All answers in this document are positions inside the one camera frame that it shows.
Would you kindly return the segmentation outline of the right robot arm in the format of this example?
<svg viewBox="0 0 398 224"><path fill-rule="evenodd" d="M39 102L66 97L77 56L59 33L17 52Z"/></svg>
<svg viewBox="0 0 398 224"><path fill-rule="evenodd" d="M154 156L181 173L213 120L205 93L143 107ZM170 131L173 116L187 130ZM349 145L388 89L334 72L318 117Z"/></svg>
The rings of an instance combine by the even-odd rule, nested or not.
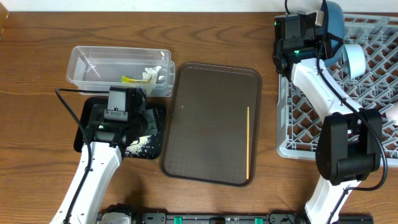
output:
<svg viewBox="0 0 398 224"><path fill-rule="evenodd" d="M274 19L274 27L277 73L303 92L322 122L315 151L320 178L295 222L336 223L348 195L359 191L370 173L388 170L380 112L355 102L328 72L342 58L350 74L362 75L364 52L360 45L344 42L339 12L285 14Z"/></svg>

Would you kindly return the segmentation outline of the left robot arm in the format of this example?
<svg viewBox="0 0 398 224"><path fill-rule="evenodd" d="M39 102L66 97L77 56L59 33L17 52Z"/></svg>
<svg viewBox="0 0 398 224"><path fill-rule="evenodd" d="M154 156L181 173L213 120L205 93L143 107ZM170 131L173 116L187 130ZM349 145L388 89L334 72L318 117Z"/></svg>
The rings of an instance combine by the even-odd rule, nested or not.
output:
<svg viewBox="0 0 398 224"><path fill-rule="evenodd" d="M77 117L62 104L78 125L73 147L81 153L78 168L52 223L140 223L141 217L123 204L100 206L126 149L141 137L162 130L156 107L148 107L142 88L112 86L90 92Z"/></svg>

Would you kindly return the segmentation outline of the wooden chopstick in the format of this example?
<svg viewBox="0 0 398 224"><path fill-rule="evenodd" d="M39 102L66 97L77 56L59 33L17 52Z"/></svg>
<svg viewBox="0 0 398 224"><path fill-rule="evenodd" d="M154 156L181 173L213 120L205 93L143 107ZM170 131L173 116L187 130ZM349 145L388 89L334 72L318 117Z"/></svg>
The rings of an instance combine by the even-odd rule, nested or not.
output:
<svg viewBox="0 0 398 224"><path fill-rule="evenodd" d="M249 169L250 169L250 109L247 107L247 117L246 117L246 179L249 179Z"/></svg>

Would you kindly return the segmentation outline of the yellow green snack wrapper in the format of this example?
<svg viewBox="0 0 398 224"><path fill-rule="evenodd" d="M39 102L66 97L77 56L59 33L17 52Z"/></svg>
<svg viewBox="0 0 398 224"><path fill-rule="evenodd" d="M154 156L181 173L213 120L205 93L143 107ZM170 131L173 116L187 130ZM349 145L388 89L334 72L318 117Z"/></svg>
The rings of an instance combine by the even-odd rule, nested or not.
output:
<svg viewBox="0 0 398 224"><path fill-rule="evenodd" d="M121 77L122 83L148 83L149 81L150 81L150 78L148 78L148 79L133 79L133 78L125 77L125 76Z"/></svg>

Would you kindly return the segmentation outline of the light blue bowl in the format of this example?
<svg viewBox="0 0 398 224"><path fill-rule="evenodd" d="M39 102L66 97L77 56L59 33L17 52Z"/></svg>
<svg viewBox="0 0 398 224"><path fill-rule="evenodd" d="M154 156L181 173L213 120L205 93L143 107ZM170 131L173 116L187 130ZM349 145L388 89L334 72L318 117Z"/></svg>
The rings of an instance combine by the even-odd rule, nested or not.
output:
<svg viewBox="0 0 398 224"><path fill-rule="evenodd" d="M344 44L341 55L343 56L343 61L348 62L346 72L351 80L365 73L366 59L362 46L359 44Z"/></svg>

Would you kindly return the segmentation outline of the white tissue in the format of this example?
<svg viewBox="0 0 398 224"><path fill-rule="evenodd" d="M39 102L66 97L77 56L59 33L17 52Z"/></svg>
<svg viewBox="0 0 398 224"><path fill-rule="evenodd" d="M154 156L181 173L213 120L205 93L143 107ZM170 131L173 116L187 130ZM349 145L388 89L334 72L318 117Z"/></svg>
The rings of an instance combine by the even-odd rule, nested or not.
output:
<svg viewBox="0 0 398 224"><path fill-rule="evenodd" d="M146 84L146 93L151 94L152 90L155 88L158 80L158 74L161 71L161 66L147 67L142 73L144 83Z"/></svg>

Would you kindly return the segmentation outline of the white cup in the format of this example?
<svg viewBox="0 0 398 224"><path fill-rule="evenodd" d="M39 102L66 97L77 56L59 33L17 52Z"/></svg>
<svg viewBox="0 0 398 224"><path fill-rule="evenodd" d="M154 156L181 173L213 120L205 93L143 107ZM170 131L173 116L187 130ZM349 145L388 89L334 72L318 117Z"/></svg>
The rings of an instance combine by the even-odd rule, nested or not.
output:
<svg viewBox="0 0 398 224"><path fill-rule="evenodd" d="M385 116L388 121L393 121L395 125L398 123L398 103L394 103L391 107L389 107L386 112Z"/></svg>

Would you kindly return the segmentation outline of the dark blue plate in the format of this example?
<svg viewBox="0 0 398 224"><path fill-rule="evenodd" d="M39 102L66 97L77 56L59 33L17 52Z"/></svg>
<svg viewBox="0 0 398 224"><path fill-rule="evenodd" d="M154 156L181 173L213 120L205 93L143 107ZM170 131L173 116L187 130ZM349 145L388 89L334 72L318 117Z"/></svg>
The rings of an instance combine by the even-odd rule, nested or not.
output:
<svg viewBox="0 0 398 224"><path fill-rule="evenodd" d="M332 1L323 1L321 10L324 12L324 16L320 33L323 34L324 29L327 28L326 51L331 53L323 60L325 66L330 67L338 61L341 55L345 35L344 16L340 5Z"/></svg>

